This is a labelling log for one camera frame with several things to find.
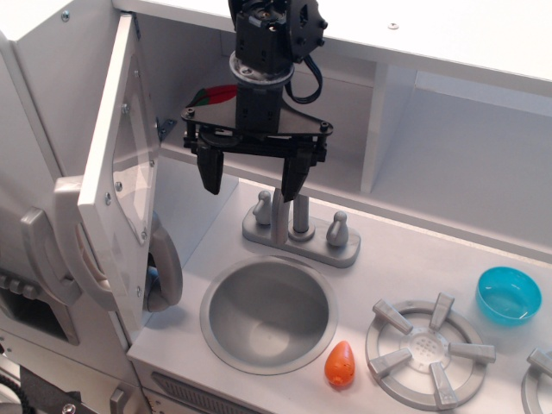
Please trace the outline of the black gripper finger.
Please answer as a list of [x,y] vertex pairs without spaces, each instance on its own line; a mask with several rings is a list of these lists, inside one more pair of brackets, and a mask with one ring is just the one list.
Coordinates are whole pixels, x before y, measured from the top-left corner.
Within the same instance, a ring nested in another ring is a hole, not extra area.
[[223,176],[223,152],[219,149],[198,146],[197,165],[204,188],[217,195],[220,192]]
[[284,202],[294,200],[300,193],[312,166],[312,152],[300,149],[294,156],[286,157],[281,183]]

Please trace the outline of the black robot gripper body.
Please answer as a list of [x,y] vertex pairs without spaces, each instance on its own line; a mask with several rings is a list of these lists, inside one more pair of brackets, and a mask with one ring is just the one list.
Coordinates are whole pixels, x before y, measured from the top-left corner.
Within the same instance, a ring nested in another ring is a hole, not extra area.
[[200,90],[182,110],[186,122],[184,147],[200,166],[221,166],[225,154],[279,158],[315,166],[324,162],[333,126],[302,113],[282,92],[244,85],[220,85]]

